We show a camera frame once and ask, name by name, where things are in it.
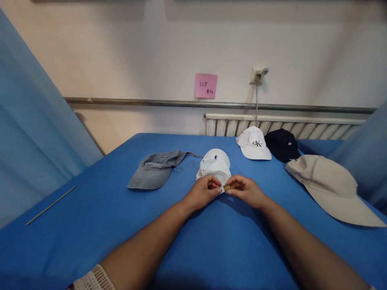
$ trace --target white baseball cap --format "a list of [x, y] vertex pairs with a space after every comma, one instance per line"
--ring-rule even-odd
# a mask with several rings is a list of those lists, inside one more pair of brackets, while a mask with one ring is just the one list
[[358, 184], [340, 164], [318, 155], [303, 155], [285, 168], [334, 218], [360, 226], [387, 226], [356, 194]]
[[225, 185], [231, 177], [230, 160], [223, 150], [211, 149], [206, 153], [200, 162], [196, 179], [210, 174], [216, 177], [222, 185]]
[[261, 129], [252, 126], [247, 128], [236, 139], [243, 155], [248, 159], [271, 160], [270, 150], [266, 147]]

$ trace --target blue bed sheet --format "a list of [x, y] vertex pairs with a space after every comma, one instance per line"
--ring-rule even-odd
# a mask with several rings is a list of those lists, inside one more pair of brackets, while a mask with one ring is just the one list
[[[65, 289], [136, 231], [179, 201], [195, 182], [200, 158], [186, 156], [166, 184], [129, 190], [141, 159], [180, 149], [224, 150], [231, 173], [253, 178], [347, 261], [368, 283], [387, 288], [387, 229], [339, 222], [325, 213], [284, 164], [246, 159], [234, 137], [137, 134], [0, 231], [0, 288]], [[77, 187], [54, 207], [24, 224]], [[385, 222], [387, 217], [372, 208]], [[151, 289], [297, 289], [297, 280], [265, 219], [222, 194], [194, 214], [167, 252]]]
[[304, 154], [321, 155], [328, 158], [343, 142], [344, 140], [300, 139], [298, 149]]

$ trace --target handrail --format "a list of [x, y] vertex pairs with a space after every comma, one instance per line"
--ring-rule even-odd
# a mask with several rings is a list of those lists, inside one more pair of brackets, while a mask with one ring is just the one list
[[[209, 101], [165, 101], [165, 100], [148, 100], [148, 99], [66, 97], [65, 100], [69, 104], [162, 106], [162, 107], [191, 107], [191, 108], [217, 108], [217, 109], [243, 109], [243, 110], [254, 110], [256, 106], [253, 103], [228, 103], [228, 102], [209, 102]], [[276, 110], [276, 111], [297, 111], [297, 112], [347, 113], [347, 114], [372, 114], [376, 110], [375, 108], [276, 105], [276, 104], [258, 104], [258, 109]]]

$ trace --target person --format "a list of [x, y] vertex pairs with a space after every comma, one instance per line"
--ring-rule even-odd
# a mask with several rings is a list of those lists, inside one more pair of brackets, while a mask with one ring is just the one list
[[[304, 228], [284, 208], [266, 196], [253, 179], [234, 175], [226, 192], [260, 210], [305, 289], [374, 289], [344, 260]], [[220, 182], [199, 178], [187, 195], [153, 222], [114, 249], [69, 289], [144, 289], [188, 217], [210, 203]]]

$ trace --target cap brim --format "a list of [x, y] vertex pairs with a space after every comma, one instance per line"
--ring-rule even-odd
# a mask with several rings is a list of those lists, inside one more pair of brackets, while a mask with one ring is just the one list
[[360, 226], [387, 226], [358, 196], [338, 197], [309, 186], [305, 187], [318, 205], [338, 220]]
[[287, 163], [290, 160], [297, 160], [301, 154], [298, 151], [298, 148], [295, 146], [289, 147], [276, 147], [270, 146], [270, 152], [274, 155], [274, 157], [283, 162]]
[[128, 188], [158, 189], [168, 180], [172, 168], [144, 170], [138, 168], [128, 183]]
[[242, 154], [248, 159], [271, 160], [271, 153], [267, 147], [262, 149], [241, 147], [241, 151]]

